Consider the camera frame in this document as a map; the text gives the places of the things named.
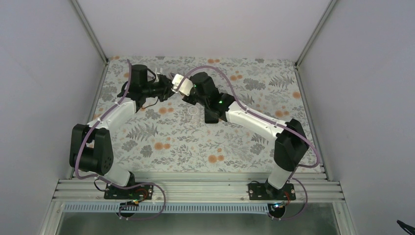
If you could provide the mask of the clear phone case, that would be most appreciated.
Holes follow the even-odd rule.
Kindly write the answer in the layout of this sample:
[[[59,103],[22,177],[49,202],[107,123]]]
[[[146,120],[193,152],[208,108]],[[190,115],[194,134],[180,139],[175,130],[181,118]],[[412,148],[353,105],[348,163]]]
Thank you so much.
[[[185,114],[186,123],[197,125],[200,122],[200,110],[197,105],[189,104]]]

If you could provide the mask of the black phone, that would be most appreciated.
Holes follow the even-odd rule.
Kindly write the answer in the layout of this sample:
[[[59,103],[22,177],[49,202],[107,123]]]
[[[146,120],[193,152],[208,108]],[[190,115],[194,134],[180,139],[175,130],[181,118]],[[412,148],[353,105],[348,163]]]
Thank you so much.
[[[208,108],[204,109],[204,121],[206,124],[217,124],[219,120],[221,120],[220,115]]]

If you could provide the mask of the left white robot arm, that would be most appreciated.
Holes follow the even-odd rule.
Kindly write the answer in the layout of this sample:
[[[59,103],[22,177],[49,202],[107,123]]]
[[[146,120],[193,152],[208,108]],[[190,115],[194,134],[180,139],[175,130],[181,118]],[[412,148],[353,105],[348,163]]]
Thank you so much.
[[[103,114],[72,129],[69,164],[78,179],[100,179],[114,185],[123,198],[136,193],[132,173],[114,163],[112,135],[145,104],[148,98],[162,102],[173,95],[171,79],[146,65],[129,65],[129,77],[117,100]],[[87,173],[81,176],[80,171]]]

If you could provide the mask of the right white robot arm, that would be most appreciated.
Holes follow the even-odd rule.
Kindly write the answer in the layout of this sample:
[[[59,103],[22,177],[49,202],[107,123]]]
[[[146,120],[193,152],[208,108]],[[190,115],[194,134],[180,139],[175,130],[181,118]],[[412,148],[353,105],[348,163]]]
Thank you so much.
[[[216,124],[222,120],[274,140],[275,164],[265,182],[265,193],[270,199],[278,199],[310,147],[301,123],[295,119],[284,122],[249,109],[235,96],[219,92],[206,72],[190,78],[177,74],[172,84],[175,92],[184,95],[185,102],[204,107],[205,123]]]

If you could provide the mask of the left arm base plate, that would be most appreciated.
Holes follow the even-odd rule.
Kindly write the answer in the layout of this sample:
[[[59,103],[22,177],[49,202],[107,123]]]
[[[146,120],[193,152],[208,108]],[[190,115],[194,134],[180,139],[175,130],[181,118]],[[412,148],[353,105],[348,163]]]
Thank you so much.
[[[120,189],[114,186],[106,186],[104,199],[107,200],[151,200],[154,190],[153,185],[143,185],[133,189]]]

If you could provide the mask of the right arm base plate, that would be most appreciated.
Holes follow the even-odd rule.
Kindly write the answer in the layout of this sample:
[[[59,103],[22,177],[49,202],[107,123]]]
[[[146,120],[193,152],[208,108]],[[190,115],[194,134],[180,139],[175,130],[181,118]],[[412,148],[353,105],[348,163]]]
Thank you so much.
[[[294,185],[285,183],[281,189],[274,188],[267,181],[260,183],[258,181],[251,181],[248,184],[249,199],[252,201],[264,200],[296,200]]]

